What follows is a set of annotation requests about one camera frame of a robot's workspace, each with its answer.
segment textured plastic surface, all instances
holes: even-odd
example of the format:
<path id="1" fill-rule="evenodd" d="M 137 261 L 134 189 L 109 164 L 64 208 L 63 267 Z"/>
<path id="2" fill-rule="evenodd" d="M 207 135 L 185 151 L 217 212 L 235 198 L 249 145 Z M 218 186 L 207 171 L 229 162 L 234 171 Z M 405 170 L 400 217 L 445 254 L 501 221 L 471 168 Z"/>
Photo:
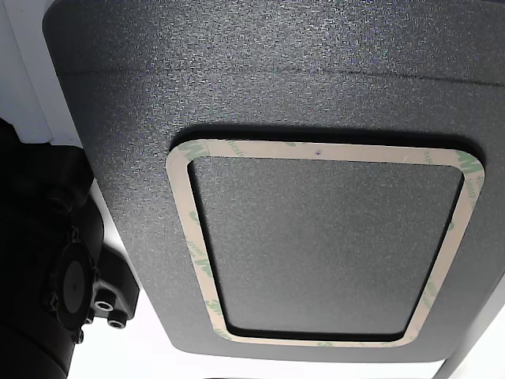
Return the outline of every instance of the textured plastic surface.
<path id="1" fill-rule="evenodd" d="M 302 361 L 448 357 L 505 266 L 504 16 L 472 1 L 55 3 L 44 28 L 62 89 L 174 346 Z M 314 349 L 214 334 L 164 168 L 176 133 L 202 122 L 431 133 L 481 147 L 486 187 L 416 341 Z"/>
<path id="2" fill-rule="evenodd" d="M 228 321 L 281 332 L 404 332 L 461 180 L 389 163 L 193 167 Z"/>

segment flat gray inset panel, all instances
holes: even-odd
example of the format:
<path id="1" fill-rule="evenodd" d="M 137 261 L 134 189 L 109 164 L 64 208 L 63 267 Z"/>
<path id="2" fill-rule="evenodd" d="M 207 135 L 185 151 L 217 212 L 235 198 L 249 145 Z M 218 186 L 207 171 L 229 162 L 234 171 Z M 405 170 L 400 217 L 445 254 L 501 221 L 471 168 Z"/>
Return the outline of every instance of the flat gray inset panel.
<path id="1" fill-rule="evenodd" d="M 452 167 L 295 159 L 193 163 L 228 322 L 403 332 L 459 190 Z"/>

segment adhesive tape frame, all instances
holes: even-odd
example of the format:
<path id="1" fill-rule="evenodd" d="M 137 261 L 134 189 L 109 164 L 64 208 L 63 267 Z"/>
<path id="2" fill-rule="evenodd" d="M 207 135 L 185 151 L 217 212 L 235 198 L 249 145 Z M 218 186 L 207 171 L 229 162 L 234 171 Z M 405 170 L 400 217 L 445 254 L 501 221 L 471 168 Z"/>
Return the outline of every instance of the adhesive tape frame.
<path id="1" fill-rule="evenodd" d="M 464 178 L 462 189 L 458 195 L 449 228 L 443 237 L 440 250 L 403 337 L 394 341 L 357 342 L 282 340 L 232 334 L 226 327 L 222 307 L 220 306 L 188 172 L 189 163 L 204 156 L 422 164 L 458 168 Z M 481 162 L 468 152 L 443 148 L 411 148 L 365 144 L 199 139 L 186 141 L 173 148 L 166 158 L 166 172 L 170 180 L 196 277 L 215 333 L 226 340 L 234 342 L 311 347 L 399 347 L 414 341 L 426 321 L 439 289 L 451 267 L 484 184 L 484 168 Z"/>

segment black bolt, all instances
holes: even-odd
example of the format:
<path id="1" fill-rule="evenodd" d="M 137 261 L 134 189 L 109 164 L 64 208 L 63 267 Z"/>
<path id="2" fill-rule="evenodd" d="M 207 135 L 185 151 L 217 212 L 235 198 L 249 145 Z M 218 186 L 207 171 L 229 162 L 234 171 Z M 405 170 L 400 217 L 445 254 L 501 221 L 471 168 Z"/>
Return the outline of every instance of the black bolt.
<path id="1" fill-rule="evenodd" d="M 82 343 L 84 341 L 84 332 L 82 329 L 79 331 L 79 336 L 77 337 L 77 343 Z"/>
<path id="2" fill-rule="evenodd" d="M 86 317 L 86 324 L 90 325 L 93 323 L 93 320 L 95 320 L 95 311 L 90 308 L 88 311 L 88 316 Z"/>
<path id="3" fill-rule="evenodd" d="M 43 296 L 43 304 L 48 311 L 56 312 L 59 305 L 58 295 L 55 292 L 46 293 Z"/>

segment dark gray textured panel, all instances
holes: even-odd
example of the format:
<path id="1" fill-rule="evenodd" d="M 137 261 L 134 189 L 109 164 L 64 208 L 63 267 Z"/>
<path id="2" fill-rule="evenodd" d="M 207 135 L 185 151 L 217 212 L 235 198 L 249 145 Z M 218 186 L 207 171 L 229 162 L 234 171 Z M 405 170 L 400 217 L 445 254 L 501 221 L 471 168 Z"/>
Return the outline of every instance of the dark gray textured panel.
<path id="1" fill-rule="evenodd" d="M 503 8 L 459 0 L 339 4 L 342 8 L 318 2 L 60 0 L 46 16 L 44 33 L 80 138 L 137 273 L 177 348 L 301 361 L 438 360 L 452 353 L 503 274 L 505 40 L 498 32 Z M 304 18 L 319 9 L 354 12 L 351 18 L 330 17 L 335 29 L 327 36 L 343 48 L 332 47 L 323 62 L 314 46 L 324 32 L 311 32 Z M 256 22 L 262 15 L 281 14 L 286 22 Z M 380 20 L 384 27 L 371 36 Z M 385 20 L 394 22 L 388 26 Z M 239 44 L 230 27 L 236 23 L 250 30 L 251 47 Z M 206 25 L 215 27 L 200 32 Z M 292 36 L 278 44 L 254 42 L 275 26 Z M 384 51 L 381 40 L 398 47 L 399 58 L 386 57 L 386 66 L 378 69 L 371 59 Z M 359 59 L 342 71 L 340 65 L 351 62 L 353 50 L 346 46 L 353 41 Z M 303 46 L 308 54 L 297 54 Z M 246 55 L 248 48 L 253 54 Z M 320 349 L 231 343 L 214 334 L 165 171 L 176 134 L 203 122 L 207 130 L 213 129 L 211 122 L 227 122 L 236 129 L 282 123 L 335 133 L 436 133 L 464 137 L 484 150 L 486 183 L 414 342 L 392 349 Z"/>
<path id="2" fill-rule="evenodd" d="M 454 203 L 452 167 L 291 159 L 193 164 L 236 328 L 396 334 Z"/>

